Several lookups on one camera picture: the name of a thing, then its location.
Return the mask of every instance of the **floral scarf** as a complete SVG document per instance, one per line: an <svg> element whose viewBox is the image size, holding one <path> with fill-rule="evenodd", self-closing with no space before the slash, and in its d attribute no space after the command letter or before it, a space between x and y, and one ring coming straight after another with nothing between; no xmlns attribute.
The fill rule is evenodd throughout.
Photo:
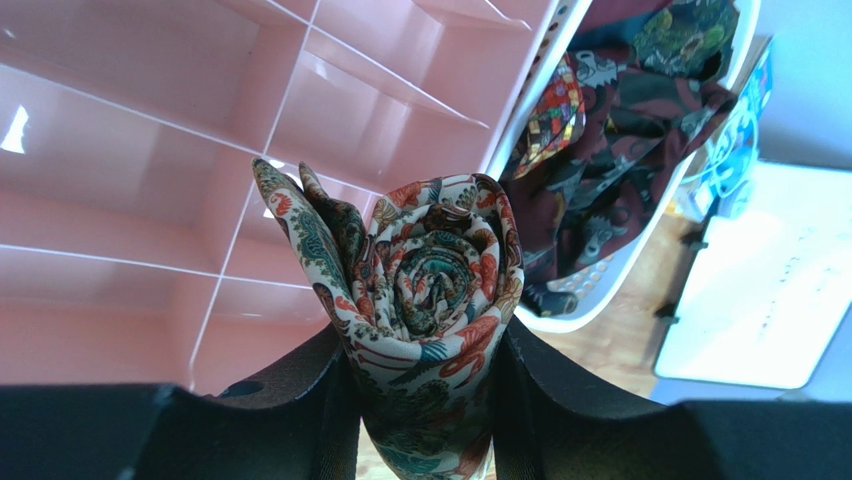
<svg viewBox="0 0 852 480"><path fill-rule="evenodd" d="M253 167L340 334L385 462L401 478L482 478L489 367L524 283L503 190L484 175L416 182L381 198L365 228L307 165L304 191Z"/></svg>

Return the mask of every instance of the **green floral fabric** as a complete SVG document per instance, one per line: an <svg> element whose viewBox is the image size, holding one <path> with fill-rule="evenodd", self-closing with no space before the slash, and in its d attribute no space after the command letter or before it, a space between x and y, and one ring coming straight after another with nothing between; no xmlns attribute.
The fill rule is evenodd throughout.
<svg viewBox="0 0 852 480"><path fill-rule="evenodd" d="M305 164L304 190L261 159L253 167L340 334L385 462L406 479L482 478L489 365L524 283L503 190L484 175L412 183L365 227Z"/></svg>

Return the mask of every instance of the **wooden floor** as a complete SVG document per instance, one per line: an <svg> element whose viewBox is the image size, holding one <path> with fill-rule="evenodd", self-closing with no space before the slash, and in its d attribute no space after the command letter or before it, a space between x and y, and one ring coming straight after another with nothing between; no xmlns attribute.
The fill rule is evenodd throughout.
<svg viewBox="0 0 852 480"><path fill-rule="evenodd" d="M663 217L615 298L597 318L573 333L536 334L603 379L649 397L657 383L651 369L665 333L654 314L675 300L683 285L689 252L680 238L692 228L685 220ZM357 472L358 479L396 479L363 428ZM487 478L496 478L493 467Z"/></svg>

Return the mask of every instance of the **whiteboard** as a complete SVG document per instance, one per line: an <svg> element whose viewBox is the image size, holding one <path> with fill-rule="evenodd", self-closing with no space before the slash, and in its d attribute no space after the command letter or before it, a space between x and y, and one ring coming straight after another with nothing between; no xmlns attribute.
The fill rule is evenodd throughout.
<svg viewBox="0 0 852 480"><path fill-rule="evenodd" d="M758 162L736 220L713 218L655 373L801 388L852 302L852 173Z"/></svg>

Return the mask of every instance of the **pink tray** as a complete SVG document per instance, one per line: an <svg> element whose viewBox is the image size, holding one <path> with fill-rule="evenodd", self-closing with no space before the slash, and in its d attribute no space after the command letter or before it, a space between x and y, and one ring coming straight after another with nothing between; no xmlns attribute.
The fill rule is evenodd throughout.
<svg viewBox="0 0 852 480"><path fill-rule="evenodd" d="M486 171L588 3L0 2L0 383L218 393L279 358L328 319L251 157L365 213Z"/></svg>

